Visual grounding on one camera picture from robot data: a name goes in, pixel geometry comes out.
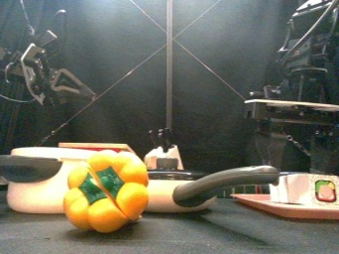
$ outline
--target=black table surface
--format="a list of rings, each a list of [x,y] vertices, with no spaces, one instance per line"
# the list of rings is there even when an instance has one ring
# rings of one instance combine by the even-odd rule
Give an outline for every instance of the black table surface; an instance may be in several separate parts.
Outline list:
[[[0,253],[339,253],[339,221],[278,217],[218,198],[210,209],[143,213],[119,231],[81,231],[63,214],[11,210],[0,191]]]

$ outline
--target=pink plate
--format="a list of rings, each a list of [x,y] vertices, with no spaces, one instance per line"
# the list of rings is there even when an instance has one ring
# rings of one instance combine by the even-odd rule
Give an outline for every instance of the pink plate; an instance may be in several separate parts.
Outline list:
[[[339,219],[339,207],[312,206],[270,201],[269,194],[233,194],[238,201],[257,209],[289,218]]]

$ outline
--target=metal pole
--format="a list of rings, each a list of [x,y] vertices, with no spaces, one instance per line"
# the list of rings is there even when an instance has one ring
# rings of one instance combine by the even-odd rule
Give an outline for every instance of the metal pole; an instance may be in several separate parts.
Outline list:
[[[167,128],[173,129],[173,50],[174,50],[174,34],[173,34],[173,26],[174,26],[174,1],[167,0],[167,103],[166,103],[166,126]]]

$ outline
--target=cable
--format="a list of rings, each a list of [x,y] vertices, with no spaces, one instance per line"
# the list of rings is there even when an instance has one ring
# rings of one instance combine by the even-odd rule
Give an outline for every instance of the cable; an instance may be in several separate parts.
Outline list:
[[[26,16],[26,21],[27,21],[29,35],[30,35],[31,37],[34,37],[35,34],[37,34],[37,31],[35,31],[35,28],[33,27],[31,22],[30,22],[29,13],[27,13],[27,8],[26,8],[26,5],[25,5],[25,0],[21,0],[21,4],[22,4],[23,13],[25,13],[25,16]]]
[[[7,97],[7,96],[3,95],[2,93],[0,93],[0,97],[2,97],[3,99],[9,100],[9,101],[11,101],[11,102],[17,102],[17,103],[33,103],[33,102],[37,101],[37,99],[33,99],[33,100],[14,99],[14,98]]]

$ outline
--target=toy food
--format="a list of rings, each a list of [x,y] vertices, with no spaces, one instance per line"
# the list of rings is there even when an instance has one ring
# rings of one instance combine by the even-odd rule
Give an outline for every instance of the toy food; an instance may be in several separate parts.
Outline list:
[[[146,165],[131,152],[105,150],[71,171],[65,198],[75,227],[103,233],[139,219],[149,202]]]

